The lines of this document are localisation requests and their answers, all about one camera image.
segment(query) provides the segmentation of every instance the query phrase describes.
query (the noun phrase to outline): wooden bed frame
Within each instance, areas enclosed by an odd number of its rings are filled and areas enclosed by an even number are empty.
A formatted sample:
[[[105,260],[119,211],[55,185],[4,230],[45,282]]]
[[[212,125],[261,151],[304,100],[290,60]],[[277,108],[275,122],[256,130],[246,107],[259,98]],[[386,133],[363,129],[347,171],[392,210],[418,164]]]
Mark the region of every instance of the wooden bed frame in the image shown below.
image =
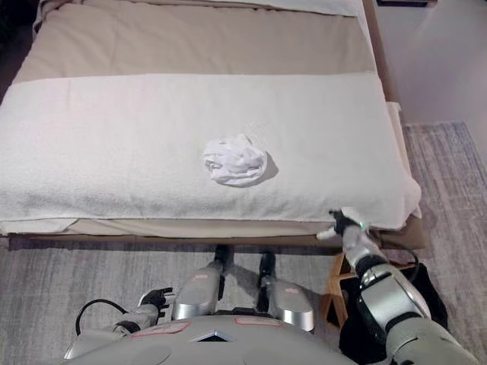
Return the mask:
[[[384,47],[380,36],[379,25],[375,13],[374,0],[362,0],[371,35],[377,72],[384,89],[386,101],[396,101],[396,94],[390,82]],[[377,231],[376,235],[390,248],[406,246],[419,249],[425,245],[421,220],[410,216],[406,226],[398,232]],[[164,238],[158,236],[96,236],[73,234],[10,234],[9,238],[27,238],[30,240],[60,240],[60,241],[103,241],[103,242],[133,242],[133,243],[195,243],[195,244],[244,244],[244,245],[283,245],[283,246],[316,246],[335,249],[341,247],[338,240],[320,242],[315,235],[306,236],[273,236],[273,237],[231,237],[231,238]]]

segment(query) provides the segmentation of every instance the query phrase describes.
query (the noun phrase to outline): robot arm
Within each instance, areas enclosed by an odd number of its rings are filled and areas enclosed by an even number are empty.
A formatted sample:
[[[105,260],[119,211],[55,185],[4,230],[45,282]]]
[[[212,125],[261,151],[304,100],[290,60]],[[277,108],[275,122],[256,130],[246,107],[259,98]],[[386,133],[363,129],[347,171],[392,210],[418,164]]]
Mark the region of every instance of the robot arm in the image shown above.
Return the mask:
[[[399,365],[474,365],[479,362],[431,320],[422,295],[394,268],[361,225],[333,212],[350,266],[361,280],[358,309],[370,333]]]

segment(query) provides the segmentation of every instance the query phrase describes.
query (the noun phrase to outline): white towel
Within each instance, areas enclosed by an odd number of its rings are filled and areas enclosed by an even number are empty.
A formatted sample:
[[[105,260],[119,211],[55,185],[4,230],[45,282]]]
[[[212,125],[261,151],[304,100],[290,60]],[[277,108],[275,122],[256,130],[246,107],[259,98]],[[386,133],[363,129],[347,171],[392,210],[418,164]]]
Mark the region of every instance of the white towel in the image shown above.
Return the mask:
[[[231,135],[210,141],[203,152],[212,180],[228,186],[248,186],[266,171],[267,155],[246,135]]]

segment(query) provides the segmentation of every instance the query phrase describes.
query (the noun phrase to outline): gray carpet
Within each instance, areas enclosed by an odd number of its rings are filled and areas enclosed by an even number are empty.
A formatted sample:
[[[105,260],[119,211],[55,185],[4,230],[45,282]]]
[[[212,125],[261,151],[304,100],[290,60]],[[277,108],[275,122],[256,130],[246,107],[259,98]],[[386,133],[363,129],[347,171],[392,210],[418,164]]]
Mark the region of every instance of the gray carpet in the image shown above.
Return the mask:
[[[487,363],[485,236],[487,175],[463,123],[406,126],[415,178],[423,188],[421,259],[450,315],[453,334]],[[85,302],[104,297],[130,307],[149,288],[178,287],[211,259],[210,246],[126,243],[33,243],[0,246],[0,364],[59,357],[74,336]],[[252,306],[258,248],[237,247],[219,308]],[[281,249],[277,273],[301,285],[317,309],[333,258],[317,249]],[[103,305],[87,311],[84,327],[116,318]],[[338,332],[317,323],[317,336],[336,347]]]

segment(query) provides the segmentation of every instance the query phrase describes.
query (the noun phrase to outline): robot leg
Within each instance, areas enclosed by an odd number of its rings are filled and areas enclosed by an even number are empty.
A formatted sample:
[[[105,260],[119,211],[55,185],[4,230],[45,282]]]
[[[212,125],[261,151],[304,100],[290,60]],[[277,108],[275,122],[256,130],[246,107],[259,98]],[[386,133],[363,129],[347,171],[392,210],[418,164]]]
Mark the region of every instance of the robot leg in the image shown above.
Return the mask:
[[[207,316],[215,312],[216,303],[223,295],[222,274],[228,256],[228,247],[218,246],[215,259],[207,267],[197,270],[186,281],[174,302],[172,319]]]
[[[310,302],[296,284],[275,276],[275,256],[263,254],[259,268],[257,310],[305,331],[313,331],[314,314]]]

